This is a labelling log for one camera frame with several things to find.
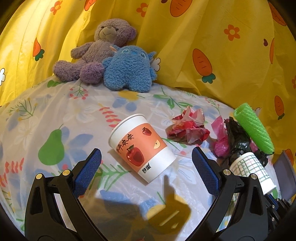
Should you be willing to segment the black plastic bag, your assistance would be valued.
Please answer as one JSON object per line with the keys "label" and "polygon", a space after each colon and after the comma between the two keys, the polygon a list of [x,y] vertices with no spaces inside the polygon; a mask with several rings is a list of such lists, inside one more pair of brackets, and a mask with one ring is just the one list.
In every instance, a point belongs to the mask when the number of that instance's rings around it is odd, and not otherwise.
{"label": "black plastic bag", "polygon": [[255,154],[255,157],[265,167],[268,163],[267,154],[260,149],[252,147],[251,138],[243,127],[233,117],[229,117],[224,123],[226,124],[230,151],[223,160],[221,167],[229,168],[238,157],[248,152]]}

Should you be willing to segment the pink plastic bag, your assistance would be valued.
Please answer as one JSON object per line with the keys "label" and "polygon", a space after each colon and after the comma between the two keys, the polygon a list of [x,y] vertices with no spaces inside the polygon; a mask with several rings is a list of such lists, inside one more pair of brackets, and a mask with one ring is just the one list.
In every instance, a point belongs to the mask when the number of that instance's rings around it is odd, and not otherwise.
{"label": "pink plastic bag", "polygon": [[[216,135],[216,140],[214,141],[214,153],[218,157],[226,157],[229,153],[230,148],[228,144],[228,135],[226,130],[226,124],[224,123],[226,119],[222,118],[222,116],[218,116],[215,121],[211,123],[212,130]],[[256,144],[252,141],[253,146],[258,149]]]}

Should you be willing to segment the green foam net sleeve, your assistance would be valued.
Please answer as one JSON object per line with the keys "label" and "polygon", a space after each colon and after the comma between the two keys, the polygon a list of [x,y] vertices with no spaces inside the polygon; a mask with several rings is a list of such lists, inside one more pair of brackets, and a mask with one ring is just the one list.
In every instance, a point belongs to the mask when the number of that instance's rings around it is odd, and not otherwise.
{"label": "green foam net sleeve", "polygon": [[275,148],[266,128],[248,103],[234,110],[234,118],[262,152],[267,155],[274,153]]}

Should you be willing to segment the blue plush monster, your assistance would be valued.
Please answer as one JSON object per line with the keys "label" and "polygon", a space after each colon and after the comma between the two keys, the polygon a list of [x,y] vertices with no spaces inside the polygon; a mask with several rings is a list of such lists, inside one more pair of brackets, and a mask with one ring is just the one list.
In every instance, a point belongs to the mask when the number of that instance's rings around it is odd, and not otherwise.
{"label": "blue plush monster", "polygon": [[134,45],[111,45],[110,49],[113,55],[102,61],[104,85],[113,91],[128,89],[139,93],[149,92],[157,78],[151,66],[156,52],[147,53]]}

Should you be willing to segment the purple teddy bear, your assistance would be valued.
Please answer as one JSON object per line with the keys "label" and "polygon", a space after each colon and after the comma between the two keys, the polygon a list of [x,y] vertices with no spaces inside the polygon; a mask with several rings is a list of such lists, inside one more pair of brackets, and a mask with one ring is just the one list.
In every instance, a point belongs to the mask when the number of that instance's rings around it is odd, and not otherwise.
{"label": "purple teddy bear", "polygon": [[109,19],[100,23],[94,34],[94,41],[71,50],[76,62],[57,61],[53,66],[54,75],[63,82],[81,80],[86,84],[98,84],[103,77],[102,61],[113,55],[111,45],[123,47],[135,39],[137,30],[126,20]]}

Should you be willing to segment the green grid paper cup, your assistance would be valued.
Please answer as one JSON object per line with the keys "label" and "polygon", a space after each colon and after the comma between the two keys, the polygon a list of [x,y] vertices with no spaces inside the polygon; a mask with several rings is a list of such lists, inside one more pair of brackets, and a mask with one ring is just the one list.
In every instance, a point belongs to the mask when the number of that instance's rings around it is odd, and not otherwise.
{"label": "green grid paper cup", "polygon": [[276,185],[270,178],[264,166],[252,152],[245,153],[238,157],[231,165],[230,170],[237,176],[248,177],[255,174],[259,179],[263,194],[272,192]]}

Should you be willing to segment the apple print paper cup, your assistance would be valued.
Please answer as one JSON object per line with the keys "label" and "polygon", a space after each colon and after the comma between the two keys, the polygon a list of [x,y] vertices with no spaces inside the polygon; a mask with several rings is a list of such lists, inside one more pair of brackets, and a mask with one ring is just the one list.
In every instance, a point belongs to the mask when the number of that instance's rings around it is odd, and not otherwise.
{"label": "apple print paper cup", "polygon": [[122,120],[111,132],[108,144],[147,183],[177,159],[143,114]]}

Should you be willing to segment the red white plastic bag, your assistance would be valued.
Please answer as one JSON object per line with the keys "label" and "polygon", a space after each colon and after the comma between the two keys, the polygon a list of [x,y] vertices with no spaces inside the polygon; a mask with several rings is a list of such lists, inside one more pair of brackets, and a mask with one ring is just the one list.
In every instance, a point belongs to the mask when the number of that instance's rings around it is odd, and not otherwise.
{"label": "red white plastic bag", "polygon": [[187,144],[202,143],[210,135],[210,131],[205,128],[205,116],[201,108],[194,110],[187,106],[171,122],[166,128],[166,135],[171,140]]}

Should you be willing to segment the yellow carrot print curtain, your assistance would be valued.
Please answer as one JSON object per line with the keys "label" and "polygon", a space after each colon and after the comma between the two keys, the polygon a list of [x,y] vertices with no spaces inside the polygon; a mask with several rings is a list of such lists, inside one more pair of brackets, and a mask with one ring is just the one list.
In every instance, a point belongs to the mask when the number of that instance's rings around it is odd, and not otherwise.
{"label": "yellow carrot print curtain", "polygon": [[111,18],[157,52],[158,82],[247,102],[295,163],[295,39],[279,1],[1,1],[1,103],[52,74]]}

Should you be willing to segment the grey plastic trash bin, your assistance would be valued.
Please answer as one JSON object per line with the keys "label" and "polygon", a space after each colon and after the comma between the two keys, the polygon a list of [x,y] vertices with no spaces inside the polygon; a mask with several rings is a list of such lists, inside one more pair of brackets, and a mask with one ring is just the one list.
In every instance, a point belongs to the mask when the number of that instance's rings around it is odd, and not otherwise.
{"label": "grey plastic trash bin", "polygon": [[282,151],[273,167],[280,187],[281,197],[290,200],[295,195],[295,171],[285,151]]}

